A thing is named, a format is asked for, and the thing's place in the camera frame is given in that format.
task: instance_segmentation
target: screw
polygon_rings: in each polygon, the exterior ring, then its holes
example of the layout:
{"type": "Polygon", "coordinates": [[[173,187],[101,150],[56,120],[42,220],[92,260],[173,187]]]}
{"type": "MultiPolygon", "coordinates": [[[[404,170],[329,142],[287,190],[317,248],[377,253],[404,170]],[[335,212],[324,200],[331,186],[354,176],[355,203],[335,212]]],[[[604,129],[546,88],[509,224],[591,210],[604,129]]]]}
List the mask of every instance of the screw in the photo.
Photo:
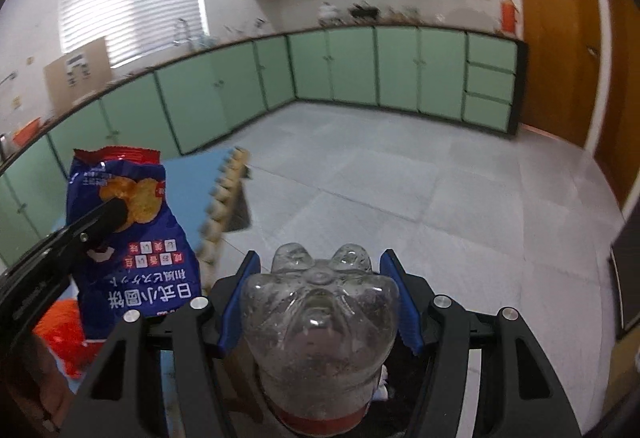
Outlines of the screw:
{"type": "Polygon", "coordinates": [[[437,295],[433,299],[433,303],[438,308],[449,308],[449,306],[451,306],[451,299],[449,297],[447,297],[446,295],[437,295]]]}
{"type": "Polygon", "coordinates": [[[138,310],[129,310],[122,318],[128,323],[134,323],[140,319],[140,312],[138,310]]]}
{"type": "Polygon", "coordinates": [[[209,299],[207,299],[206,297],[196,297],[194,299],[191,299],[191,301],[189,302],[189,306],[191,306],[191,308],[193,308],[194,310],[202,310],[203,308],[207,307],[207,304],[209,304],[209,299]]]}
{"type": "Polygon", "coordinates": [[[514,321],[518,318],[518,311],[515,308],[505,308],[502,310],[502,316],[508,321],[514,321]]]}

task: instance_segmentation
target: blue snack bag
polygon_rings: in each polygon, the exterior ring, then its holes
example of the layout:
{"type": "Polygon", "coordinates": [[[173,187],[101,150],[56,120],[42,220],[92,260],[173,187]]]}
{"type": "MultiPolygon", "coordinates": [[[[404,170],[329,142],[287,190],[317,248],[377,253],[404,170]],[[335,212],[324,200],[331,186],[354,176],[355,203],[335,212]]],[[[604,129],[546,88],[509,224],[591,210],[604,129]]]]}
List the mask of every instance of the blue snack bag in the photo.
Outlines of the blue snack bag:
{"type": "Polygon", "coordinates": [[[88,341],[105,340],[127,310],[175,311],[200,295],[200,268],[164,198],[160,152],[134,147],[76,150],[66,195],[66,224],[111,198],[127,203],[127,222],[74,264],[88,341]]]}

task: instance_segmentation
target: orange door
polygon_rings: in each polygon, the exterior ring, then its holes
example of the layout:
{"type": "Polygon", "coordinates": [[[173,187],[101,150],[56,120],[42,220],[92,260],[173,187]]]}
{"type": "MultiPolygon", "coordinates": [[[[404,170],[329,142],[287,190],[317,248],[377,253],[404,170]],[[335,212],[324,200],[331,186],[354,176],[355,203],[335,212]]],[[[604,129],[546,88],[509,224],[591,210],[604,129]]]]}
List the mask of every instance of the orange door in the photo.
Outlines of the orange door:
{"type": "Polygon", "coordinates": [[[522,122],[581,147],[600,70],[598,0],[522,0],[529,72],[522,122]]]}
{"type": "Polygon", "coordinates": [[[622,205],[640,170],[640,9],[633,0],[609,0],[609,7],[613,61],[596,160],[622,205]]]}

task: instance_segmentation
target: countertop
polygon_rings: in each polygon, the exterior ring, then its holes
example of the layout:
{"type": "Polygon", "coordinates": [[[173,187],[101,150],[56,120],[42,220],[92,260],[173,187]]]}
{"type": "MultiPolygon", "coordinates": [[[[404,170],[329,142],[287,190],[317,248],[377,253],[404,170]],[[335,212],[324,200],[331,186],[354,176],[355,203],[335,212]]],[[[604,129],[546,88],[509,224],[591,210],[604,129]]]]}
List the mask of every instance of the countertop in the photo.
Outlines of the countertop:
{"type": "Polygon", "coordinates": [[[109,92],[112,92],[116,88],[119,88],[120,86],[123,86],[124,84],[127,84],[128,82],[131,82],[131,81],[134,81],[136,79],[139,79],[140,77],[148,75],[148,74],[150,74],[150,73],[152,73],[152,72],[154,72],[156,70],[159,70],[160,68],[164,68],[166,66],[170,66],[172,64],[178,63],[178,62],[186,60],[186,59],[190,59],[191,57],[195,57],[197,55],[202,55],[202,54],[205,54],[205,53],[213,52],[215,50],[220,50],[220,49],[223,49],[223,48],[229,48],[230,46],[235,46],[237,44],[242,44],[242,43],[255,41],[255,40],[269,39],[269,38],[272,38],[272,37],[279,37],[281,35],[295,35],[295,34],[308,33],[308,32],[320,31],[320,30],[336,30],[336,29],[340,29],[340,28],[370,28],[372,26],[398,26],[398,27],[409,27],[409,28],[418,28],[418,27],[422,27],[422,28],[439,28],[441,30],[456,30],[456,31],[477,33],[477,34],[487,35],[487,36],[492,36],[492,37],[498,37],[498,38],[501,38],[501,39],[513,41],[513,42],[518,43],[518,44],[523,44],[524,43],[524,41],[522,41],[521,39],[517,39],[517,38],[512,37],[512,36],[504,35],[502,33],[491,33],[491,32],[487,32],[487,31],[473,30],[473,29],[469,29],[469,28],[457,28],[457,27],[453,27],[453,26],[446,26],[446,25],[441,25],[441,24],[431,24],[431,23],[377,21],[377,22],[366,23],[366,24],[341,24],[341,25],[334,25],[334,26],[313,26],[313,27],[309,27],[309,28],[303,28],[302,30],[292,30],[292,31],[277,32],[277,33],[273,33],[273,34],[263,35],[263,36],[260,36],[260,37],[245,37],[245,38],[238,39],[238,40],[235,40],[235,41],[230,41],[230,42],[226,42],[226,43],[222,43],[222,44],[217,44],[217,45],[215,45],[215,46],[213,46],[211,48],[206,48],[206,49],[203,49],[203,50],[195,50],[193,52],[190,52],[190,53],[187,53],[185,55],[176,57],[174,59],[167,60],[167,61],[162,62],[162,63],[160,63],[158,65],[155,65],[155,66],[148,66],[147,68],[143,68],[141,70],[132,72],[129,75],[125,76],[124,78],[111,81],[104,89],[102,89],[99,92],[95,92],[94,94],[91,94],[89,97],[86,98],[86,100],[84,100],[83,102],[81,102],[81,103],[77,104],[76,106],[72,107],[65,114],[62,114],[62,115],[60,115],[60,116],[58,116],[56,118],[48,120],[46,124],[41,126],[40,130],[38,131],[38,133],[33,138],[31,138],[30,141],[27,144],[25,144],[23,147],[21,147],[17,152],[12,154],[7,159],[6,162],[4,162],[2,165],[0,165],[0,176],[2,174],[4,174],[4,171],[6,171],[7,168],[15,160],[20,158],[20,155],[22,153],[24,153],[28,148],[30,148],[31,145],[35,144],[35,142],[37,142],[41,137],[43,137],[43,135],[45,135],[51,129],[55,128],[58,124],[60,124],[61,122],[63,122],[67,118],[69,118],[72,114],[74,114],[77,111],[81,110],[85,106],[91,104],[94,100],[97,100],[97,99],[103,97],[104,95],[108,94],[109,92]]]}

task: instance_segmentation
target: faucet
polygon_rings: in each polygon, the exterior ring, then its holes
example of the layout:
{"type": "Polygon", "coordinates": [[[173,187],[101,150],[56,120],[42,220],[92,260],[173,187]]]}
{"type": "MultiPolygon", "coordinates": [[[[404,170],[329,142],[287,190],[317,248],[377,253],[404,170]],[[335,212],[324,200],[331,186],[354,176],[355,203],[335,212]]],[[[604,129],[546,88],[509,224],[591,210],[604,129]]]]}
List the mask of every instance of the faucet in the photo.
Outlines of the faucet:
{"type": "Polygon", "coordinates": [[[180,44],[182,44],[178,35],[180,33],[180,27],[182,27],[184,30],[185,41],[189,43],[189,51],[193,52],[193,40],[191,39],[191,30],[189,28],[189,23],[187,22],[187,20],[181,17],[176,19],[174,24],[174,46],[180,46],[180,44]]]}

